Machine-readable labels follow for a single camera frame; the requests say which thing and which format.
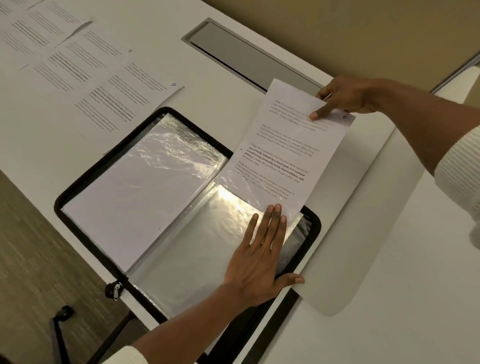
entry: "chair wheel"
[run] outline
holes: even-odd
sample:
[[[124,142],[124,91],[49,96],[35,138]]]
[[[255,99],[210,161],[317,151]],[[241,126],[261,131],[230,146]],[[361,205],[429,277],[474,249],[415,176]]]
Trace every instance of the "chair wheel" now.
[[[55,314],[55,318],[58,320],[58,321],[67,321],[70,317],[73,316],[73,314],[75,313],[75,311],[73,310],[73,308],[71,308],[70,306],[63,306],[56,314]]]

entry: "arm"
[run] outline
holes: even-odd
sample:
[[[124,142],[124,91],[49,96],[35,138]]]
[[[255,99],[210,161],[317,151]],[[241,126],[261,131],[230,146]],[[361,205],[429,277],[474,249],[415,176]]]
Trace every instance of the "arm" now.
[[[480,110],[460,105],[413,87],[385,79],[339,76],[317,96],[332,94],[310,115],[326,117],[333,109],[379,111],[405,136],[426,170],[433,175],[439,161],[465,134],[480,124]]]
[[[223,284],[206,300],[158,326],[133,346],[149,364],[192,364],[237,315],[304,279],[287,273],[275,279],[287,218],[281,206],[269,206],[252,244],[258,215],[232,256]]]

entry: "gray carpet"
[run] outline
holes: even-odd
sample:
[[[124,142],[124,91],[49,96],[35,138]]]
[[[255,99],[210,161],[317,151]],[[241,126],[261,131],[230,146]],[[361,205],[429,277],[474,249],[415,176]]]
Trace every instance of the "gray carpet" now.
[[[66,346],[72,363],[86,363],[128,312],[104,287],[0,172],[0,353],[16,364],[52,363],[48,321],[69,304],[76,314],[62,323]],[[135,322],[113,351],[146,331]]]

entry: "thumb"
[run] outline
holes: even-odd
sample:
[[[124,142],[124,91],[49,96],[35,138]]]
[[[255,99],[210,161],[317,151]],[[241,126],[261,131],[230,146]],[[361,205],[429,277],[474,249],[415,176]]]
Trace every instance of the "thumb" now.
[[[285,287],[291,286],[295,283],[303,284],[305,283],[305,279],[300,274],[286,273],[275,280],[273,287],[275,292],[278,294]]]
[[[338,97],[333,95],[328,99],[328,102],[319,108],[317,111],[312,112],[309,115],[311,120],[318,120],[326,118],[334,109],[338,106]]]

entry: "ribbed cuff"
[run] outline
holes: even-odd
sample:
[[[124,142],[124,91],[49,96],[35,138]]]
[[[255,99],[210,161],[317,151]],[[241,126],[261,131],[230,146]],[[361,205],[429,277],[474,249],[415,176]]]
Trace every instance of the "ribbed cuff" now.
[[[435,170],[436,185],[477,219],[480,198],[480,126],[460,139]]]
[[[133,346],[125,346],[113,354],[104,364],[148,364],[148,362]]]

